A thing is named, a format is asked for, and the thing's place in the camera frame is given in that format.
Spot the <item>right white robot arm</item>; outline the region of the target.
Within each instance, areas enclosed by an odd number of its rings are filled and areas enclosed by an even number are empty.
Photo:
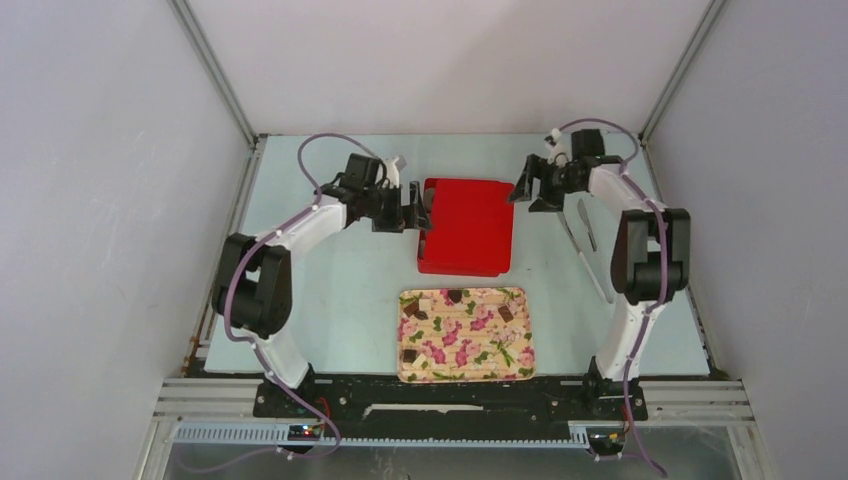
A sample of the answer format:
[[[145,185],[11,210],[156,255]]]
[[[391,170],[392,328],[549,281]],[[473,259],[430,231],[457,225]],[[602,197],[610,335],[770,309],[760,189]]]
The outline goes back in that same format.
[[[585,411],[606,418],[634,386],[639,361],[659,314],[689,283],[691,216],[650,197],[629,175],[628,162],[605,149],[598,129],[545,138],[547,154],[530,154],[508,200],[532,213],[563,212],[565,198],[587,193],[617,216],[610,262],[616,293],[611,328],[588,371],[594,383],[581,392]]]

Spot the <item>silver serving tongs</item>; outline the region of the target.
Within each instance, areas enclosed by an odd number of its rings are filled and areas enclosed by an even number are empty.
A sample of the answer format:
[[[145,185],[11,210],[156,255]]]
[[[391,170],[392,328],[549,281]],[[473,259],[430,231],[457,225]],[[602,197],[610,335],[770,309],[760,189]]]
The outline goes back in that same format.
[[[614,303],[609,274],[601,257],[601,251],[588,208],[583,198],[566,200],[558,219],[577,253],[582,265],[599,295],[607,304]]]

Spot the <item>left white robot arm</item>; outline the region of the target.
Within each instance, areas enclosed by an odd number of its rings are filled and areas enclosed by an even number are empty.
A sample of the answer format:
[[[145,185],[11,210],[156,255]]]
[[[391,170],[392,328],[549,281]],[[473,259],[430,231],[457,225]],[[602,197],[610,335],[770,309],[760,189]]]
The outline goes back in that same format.
[[[247,344],[265,376],[280,386],[277,402],[292,416],[308,414],[316,403],[315,388],[304,382],[311,365],[286,326],[294,303],[293,265],[361,219],[381,233],[431,229],[420,183],[401,182],[405,165],[402,156],[382,160],[353,153],[291,219],[262,234],[233,233],[225,240],[213,308],[224,319],[227,338]]]

